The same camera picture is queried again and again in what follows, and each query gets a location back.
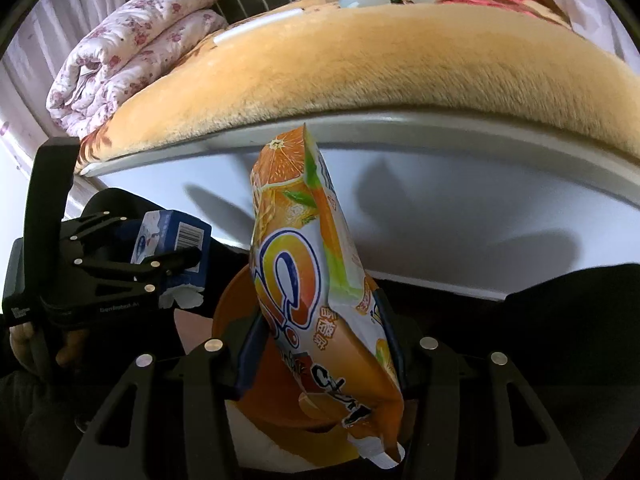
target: silver screw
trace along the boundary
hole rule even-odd
[[[146,368],[153,361],[154,361],[154,358],[153,358],[152,355],[150,355],[150,354],[142,354],[142,355],[139,355],[138,357],[136,357],[136,366],[138,368]]]
[[[220,339],[209,339],[204,343],[204,349],[207,352],[217,352],[224,346],[224,343]]]
[[[423,337],[420,339],[420,346],[425,350],[435,350],[438,347],[438,340],[434,337]]]
[[[491,361],[493,361],[498,366],[504,366],[509,362],[509,359],[507,359],[507,356],[502,352],[494,352],[491,354]]]

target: human hand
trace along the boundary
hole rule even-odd
[[[15,358],[28,371],[36,374],[35,362],[31,353],[30,341],[35,332],[31,323],[12,326],[9,329],[9,342]],[[56,354],[56,362],[61,368],[77,367],[82,360],[84,343],[89,334],[86,329],[63,332],[63,347]]]

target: curtain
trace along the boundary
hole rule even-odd
[[[38,147],[64,136],[49,117],[45,101],[66,57],[94,27],[126,0],[40,0],[28,14],[0,60],[0,144],[25,177]],[[80,215],[95,193],[75,177],[66,216]]]
[[[575,32],[623,59],[640,75],[640,54],[606,0],[554,0]]]

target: barcode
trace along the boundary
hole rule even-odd
[[[202,250],[202,242],[204,241],[204,231],[184,222],[178,224],[178,236],[175,239],[174,250],[184,249],[186,247],[197,247]],[[200,272],[200,262],[191,269],[185,269],[189,272]]]

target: orange snack package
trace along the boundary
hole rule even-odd
[[[324,160],[306,126],[267,144],[251,173],[250,267],[262,314],[311,418],[341,424],[361,456],[401,461],[403,402],[384,327]],[[379,460],[386,453],[384,460]]]

